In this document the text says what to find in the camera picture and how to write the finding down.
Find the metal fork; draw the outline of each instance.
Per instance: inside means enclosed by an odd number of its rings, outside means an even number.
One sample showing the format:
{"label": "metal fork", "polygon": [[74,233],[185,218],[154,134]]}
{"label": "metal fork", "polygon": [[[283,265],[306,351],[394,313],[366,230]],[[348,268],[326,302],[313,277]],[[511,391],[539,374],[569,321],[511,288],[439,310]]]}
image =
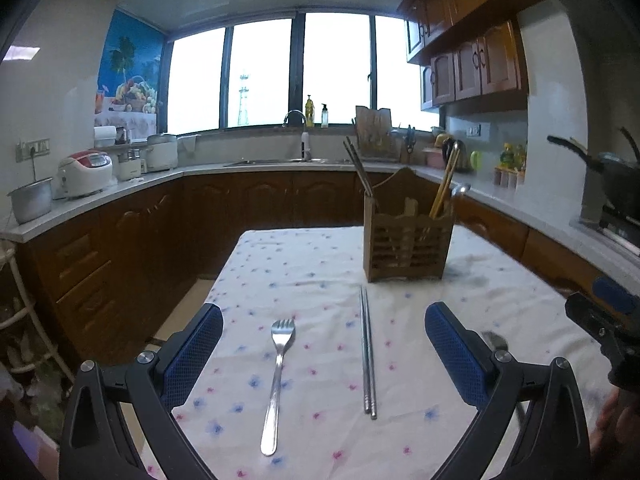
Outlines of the metal fork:
{"label": "metal fork", "polygon": [[271,399],[264,417],[262,428],[262,441],[260,451],[265,456],[271,456],[276,452],[278,445],[278,407],[280,405],[280,382],[282,379],[282,361],[285,352],[289,349],[295,338],[296,325],[292,319],[281,319],[271,325],[271,338],[276,347],[276,369],[273,372],[271,383]]}

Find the pair of chopsticks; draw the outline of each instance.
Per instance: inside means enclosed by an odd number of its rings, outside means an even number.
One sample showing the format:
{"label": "pair of chopsticks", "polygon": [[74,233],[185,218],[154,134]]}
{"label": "pair of chopsticks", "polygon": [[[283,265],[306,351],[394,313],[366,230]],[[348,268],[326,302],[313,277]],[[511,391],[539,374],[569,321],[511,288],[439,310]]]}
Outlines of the pair of chopsticks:
{"label": "pair of chopsticks", "polygon": [[460,145],[456,141],[453,144],[453,150],[449,155],[449,161],[447,162],[447,167],[444,170],[444,176],[442,177],[442,182],[440,183],[440,187],[438,188],[438,192],[436,193],[436,198],[431,205],[431,210],[429,211],[429,218],[434,219],[438,216],[440,212],[440,208],[442,207],[442,202],[444,200],[444,195],[451,186],[451,179],[453,178],[453,172],[456,168],[456,163],[458,162],[458,156],[460,155]]}
{"label": "pair of chopsticks", "polygon": [[371,318],[367,288],[360,286],[360,320],[362,322],[362,389],[364,391],[364,412],[370,413],[371,420],[378,418],[376,400],[376,374],[373,366],[373,345],[371,343]]}
{"label": "pair of chopsticks", "polygon": [[360,177],[364,192],[367,194],[367,196],[373,198],[373,186],[371,185],[369,177],[367,176],[367,171],[362,165],[362,161],[360,160],[360,155],[358,155],[358,152],[356,151],[356,147],[353,145],[349,137],[346,137],[346,140],[342,141],[342,145],[344,146],[344,149],[347,150],[347,153],[349,153],[349,158],[353,162],[353,165],[356,167],[356,173]]}

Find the screw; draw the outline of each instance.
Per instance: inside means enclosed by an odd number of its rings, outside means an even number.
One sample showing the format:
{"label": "screw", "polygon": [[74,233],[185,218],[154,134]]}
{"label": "screw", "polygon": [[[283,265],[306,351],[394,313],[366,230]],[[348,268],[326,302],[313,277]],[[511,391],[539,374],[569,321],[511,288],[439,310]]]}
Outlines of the screw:
{"label": "screw", "polygon": [[494,355],[495,358],[498,359],[498,361],[500,361],[501,363],[508,363],[509,361],[511,361],[511,359],[513,359],[513,356],[506,350],[498,350]]}
{"label": "screw", "polygon": [[144,352],[140,352],[136,361],[138,361],[141,365],[146,365],[154,360],[156,354],[154,354],[151,350],[145,350]]}
{"label": "screw", "polygon": [[567,361],[564,357],[556,357],[556,365],[558,366],[558,368],[566,370],[569,367],[569,361]]}
{"label": "screw", "polygon": [[89,359],[80,365],[80,369],[83,372],[89,372],[94,369],[94,366],[95,366],[95,363],[91,361],[91,359]]}

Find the tiled floor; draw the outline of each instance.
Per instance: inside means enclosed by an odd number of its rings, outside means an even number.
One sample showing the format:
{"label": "tiled floor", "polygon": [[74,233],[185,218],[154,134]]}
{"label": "tiled floor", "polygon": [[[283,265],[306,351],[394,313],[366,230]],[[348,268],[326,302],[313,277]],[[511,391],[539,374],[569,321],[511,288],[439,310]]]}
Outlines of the tiled floor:
{"label": "tiled floor", "polygon": [[[169,336],[182,330],[191,318],[200,309],[204,300],[207,299],[207,294],[213,286],[213,281],[210,280],[197,280],[190,290],[185,294],[184,298],[174,308],[166,321],[162,324],[155,337],[157,339],[168,339]],[[157,347],[149,347],[151,350],[157,350]],[[133,443],[136,445],[138,452],[142,450],[145,437],[142,434],[142,428],[138,423],[136,414],[133,411],[133,407],[130,404],[121,404],[124,418],[127,421],[129,432],[133,439]]]}

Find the faucet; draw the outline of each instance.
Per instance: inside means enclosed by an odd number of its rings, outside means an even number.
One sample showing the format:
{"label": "faucet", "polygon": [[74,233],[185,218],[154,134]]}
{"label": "faucet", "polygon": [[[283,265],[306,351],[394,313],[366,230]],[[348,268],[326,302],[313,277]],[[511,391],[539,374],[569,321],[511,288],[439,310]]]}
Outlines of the faucet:
{"label": "faucet", "polygon": [[302,117],[302,158],[303,162],[311,161],[311,146],[309,145],[309,134],[306,131],[306,116],[300,110],[289,110],[287,115],[284,116],[284,122],[282,123],[282,127],[287,126],[287,120],[291,114],[300,114]]}

